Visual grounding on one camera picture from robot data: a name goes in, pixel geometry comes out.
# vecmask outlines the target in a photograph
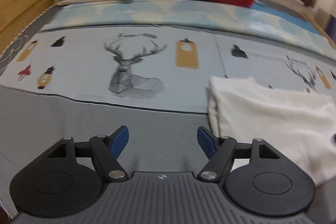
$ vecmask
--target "light blue blanket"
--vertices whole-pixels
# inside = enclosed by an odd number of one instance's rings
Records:
[[[303,28],[303,29],[305,29],[307,31],[319,34],[319,32],[308,21],[301,20],[301,19],[299,19],[297,17],[293,17],[292,15],[289,15],[287,13],[281,12],[281,11],[279,11],[277,9],[273,9],[271,7],[268,7],[268,6],[266,6],[265,4],[261,3],[258,0],[254,0],[254,2],[251,5],[250,9],[282,17],[282,18],[286,19],[287,21],[292,22],[295,25],[297,25],[297,26],[299,26],[299,27],[301,27],[301,28]]]
[[[281,17],[196,0],[128,0],[66,6],[42,31],[89,25],[150,24],[223,30],[290,44],[336,61],[328,40]]]

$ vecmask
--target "gray ribbed surface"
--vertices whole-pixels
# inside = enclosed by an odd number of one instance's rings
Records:
[[[200,182],[192,173],[141,172],[135,172],[129,181],[111,183],[94,205],[75,215],[39,219],[21,214],[12,223],[313,224],[303,214],[275,220],[240,212],[216,184]]]

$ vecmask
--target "bed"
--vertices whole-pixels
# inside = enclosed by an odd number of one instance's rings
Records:
[[[196,130],[209,128],[211,75],[336,100],[334,45],[302,18],[263,9],[128,0],[45,10],[0,58],[3,207],[16,215],[12,177],[57,140],[120,125],[130,130],[119,157],[127,172],[197,173],[207,161]],[[309,211],[318,224],[336,218],[335,183],[318,189]]]

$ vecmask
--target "white towel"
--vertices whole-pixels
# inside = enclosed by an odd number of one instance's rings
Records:
[[[330,96],[265,88],[253,78],[212,76],[210,87],[214,135],[243,143],[263,138],[316,185],[336,176],[336,107]],[[237,161],[234,169],[247,163]]]

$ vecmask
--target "yellow tag print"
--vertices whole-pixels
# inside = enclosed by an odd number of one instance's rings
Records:
[[[175,65],[181,68],[199,68],[196,43],[188,39],[177,41]]]
[[[36,47],[36,45],[37,45],[37,40],[30,42],[28,47],[21,53],[21,55],[18,57],[16,61],[17,62],[24,61],[27,58],[27,56],[30,54],[30,52]]]
[[[327,78],[324,76],[323,71],[321,71],[321,70],[316,66],[316,72],[317,72],[317,74],[320,76],[320,78],[321,78],[321,80],[322,80],[322,82],[323,82],[325,88],[328,89],[328,90],[330,90],[330,89],[331,89],[331,86],[330,86],[330,84],[329,84]]]
[[[42,74],[38,78],[38,80],[37,80],[37,88],[39,90],[44,89],[48,85],[48,83],[50,82],[51,77],[52,77],[51,74],[53,73],[54,70],[55,70],[54,67],[50,67],[50,68],[48,68],[46,70],[46,72],[44,74]]]

